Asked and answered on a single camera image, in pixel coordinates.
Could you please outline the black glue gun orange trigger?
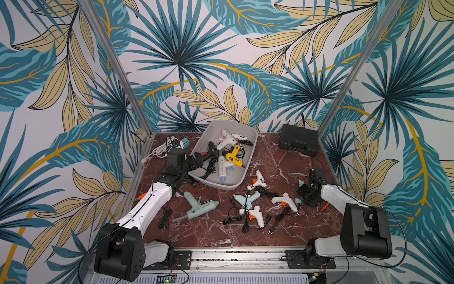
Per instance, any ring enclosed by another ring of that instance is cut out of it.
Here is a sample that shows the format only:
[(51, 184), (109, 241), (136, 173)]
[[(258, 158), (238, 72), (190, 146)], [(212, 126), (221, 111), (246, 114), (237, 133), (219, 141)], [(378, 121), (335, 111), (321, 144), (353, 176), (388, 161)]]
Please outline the black glue gun orange trigger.
[(217, 149), (217, 146), (213, 142), (209, 142), (207, 152), (204, 152), (202, 154), (202, 161), (205, 162), (212, 158), (217, 159), (218, 157), (219, 157), (219, 150)]

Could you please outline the white glue gun long nozzle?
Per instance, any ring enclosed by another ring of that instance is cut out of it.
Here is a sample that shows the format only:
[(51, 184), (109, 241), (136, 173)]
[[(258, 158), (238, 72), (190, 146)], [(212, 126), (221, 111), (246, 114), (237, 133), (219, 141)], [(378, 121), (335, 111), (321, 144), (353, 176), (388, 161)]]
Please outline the white glue gun long nozzle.
[(299, 215), (299, 209), (297, 208), (297, 205), (291, 199), (290, 195), (287, 192), (283, 193), (282, 196), (272, 198), (271, 201), (273, 204), (276, 204), (277, 202), (281, 202), (284, 207), (286, 205), (288, 205), (294, 213)]

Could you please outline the white blue-tip glue gun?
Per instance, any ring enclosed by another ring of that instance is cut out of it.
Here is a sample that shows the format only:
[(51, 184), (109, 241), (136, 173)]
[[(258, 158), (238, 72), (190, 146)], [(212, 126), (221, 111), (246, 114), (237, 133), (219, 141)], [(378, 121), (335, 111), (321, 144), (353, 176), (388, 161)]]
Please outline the white blue-tip glue gun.
[(221, 180), (221, 182), (225, 182), (227, 179), (227, 170), (235, 170), (233, 167), (235, 166), (234, 163), (230, 162), (228, 159), (226, 159), (223, 156), (220, 156), (218, 159), (218, 176)]

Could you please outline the yellow glue gun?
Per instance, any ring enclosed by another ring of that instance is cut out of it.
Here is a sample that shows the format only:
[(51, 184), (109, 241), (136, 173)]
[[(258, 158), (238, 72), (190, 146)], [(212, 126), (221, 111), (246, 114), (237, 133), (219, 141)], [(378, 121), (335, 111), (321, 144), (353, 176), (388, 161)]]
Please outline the yellow glue gun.
[(226, 158), (227, 158), (228, 161), (230, 161), (234, 165), (239, 166), (241, 168), (245, 168), (243, 162), (240, 160), (240, 158), (237, 157), (237, 155), (239, 154), (240, 150), (241, 150), (241, 146), (240, 145), (236, 145), (234, 147), (234, 149), (230, 153), (226, 154)]

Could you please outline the large white pink glue gun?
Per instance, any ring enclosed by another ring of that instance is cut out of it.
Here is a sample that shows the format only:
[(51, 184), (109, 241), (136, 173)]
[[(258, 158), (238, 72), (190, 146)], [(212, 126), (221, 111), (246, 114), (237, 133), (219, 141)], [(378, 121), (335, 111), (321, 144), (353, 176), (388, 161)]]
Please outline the large white pink glue gun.
[(237, 144), (236, 138), (227, 129), (222, 129), (221, 134), (223, 135), (223, 141), (217, 145), (216, 148), (218, 150), (222, 150), (228, 145), (235, 146)]

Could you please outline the large mint green glue gun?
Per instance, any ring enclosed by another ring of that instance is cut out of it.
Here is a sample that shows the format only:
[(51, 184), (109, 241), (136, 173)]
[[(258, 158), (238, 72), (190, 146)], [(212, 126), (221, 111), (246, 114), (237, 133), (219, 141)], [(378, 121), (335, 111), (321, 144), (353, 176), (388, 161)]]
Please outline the large mint green glue gun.
[(178, 222), (184, 219), (191, 220), (197, 218), (203, 214), (211, 212), (212, 210), (216, 209), (216, 207), (219, 205), (219, 201), (213, 200), (210, 200), (206, 203), (201, 203), (201, 198), (196, 200), (196, 198), (190, 192), (185, 192), (183, 196), (185, 197), (186, 201), (190, 204), (191, 209), (188, 210), (185, 216), (175, 218), (173, 222)]

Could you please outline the white glue gun red switch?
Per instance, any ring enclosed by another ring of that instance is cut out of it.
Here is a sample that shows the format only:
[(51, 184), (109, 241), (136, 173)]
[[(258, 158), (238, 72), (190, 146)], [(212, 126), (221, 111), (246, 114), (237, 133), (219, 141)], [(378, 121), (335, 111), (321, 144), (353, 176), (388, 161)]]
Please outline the white glue gun red switch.
[(266, 184), (265, 178), (262, 175), (262, 173), (259, 170), (257, 170), (255, 173), (256, 173), (256, 179), (253, 179), (253, 184), (252, 185), (248, 185), (247, 189), (248, 190), (253, 190), (253, 189), (255, 189), (258, 186), (266, 188), (267, 184)]

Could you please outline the small white orange glue gun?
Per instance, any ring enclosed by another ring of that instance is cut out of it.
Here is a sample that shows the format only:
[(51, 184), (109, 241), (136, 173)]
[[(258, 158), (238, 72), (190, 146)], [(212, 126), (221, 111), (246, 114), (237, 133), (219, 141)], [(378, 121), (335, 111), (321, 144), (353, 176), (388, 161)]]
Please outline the small white orange glue gun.
[(248, 140), (248, 138), (246, 136), (236, 134), (236, 133), (232, 133), (231, 136), (235, 139), (236, 144), (238, 144), (238, 143), (244, 144), (244, 142)]

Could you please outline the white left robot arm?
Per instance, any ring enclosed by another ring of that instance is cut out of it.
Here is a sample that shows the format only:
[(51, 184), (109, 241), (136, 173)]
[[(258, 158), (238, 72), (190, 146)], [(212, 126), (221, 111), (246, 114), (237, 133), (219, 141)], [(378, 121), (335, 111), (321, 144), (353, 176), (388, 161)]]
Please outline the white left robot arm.
[(143, 235), (159, 210), (181, 187), (186, 175), (201, 168), (209, 158), (209, 154), (199, 152), (186, 156), (180, 148), (168, 152), (166, 164), (145, 196), (118, 222), (100, 229), (94, 260), (96, 273), (132, 282), (144, 268), (170, 261), (169, 244), (154, 241), (146, 247)]

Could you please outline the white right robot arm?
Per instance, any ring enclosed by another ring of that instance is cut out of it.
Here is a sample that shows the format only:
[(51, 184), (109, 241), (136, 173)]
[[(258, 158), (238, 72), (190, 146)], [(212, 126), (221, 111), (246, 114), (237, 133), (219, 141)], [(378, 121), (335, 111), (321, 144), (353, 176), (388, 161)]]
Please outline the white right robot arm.
[(368, 205), (327, 181), (322, 169), (309, 171), (309, 184), (302, 185), (298, 194), (308, 207), (315, 208), (325, 201), (343, 215), (340, 234), (309, 240), (303, 253), (307, 262), (348, 256), (391, 257), (393, 247), (387, 211)]

